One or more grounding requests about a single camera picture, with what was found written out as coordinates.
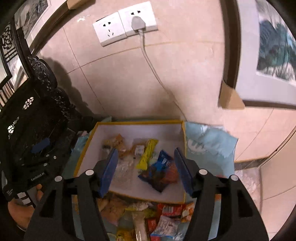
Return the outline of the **person's left hand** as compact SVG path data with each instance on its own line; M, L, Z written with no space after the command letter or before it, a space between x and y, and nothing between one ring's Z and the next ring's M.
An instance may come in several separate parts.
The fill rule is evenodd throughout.
M41 190L42 185L38 184L36 187L32 188L30 192L34 194L34 198L29 196L28 192L21 192L17 194L17 199L13 198L8 202L8 212L16 226L22 231L26 231L35 208L33 207L34 201L39 203L43 196Z

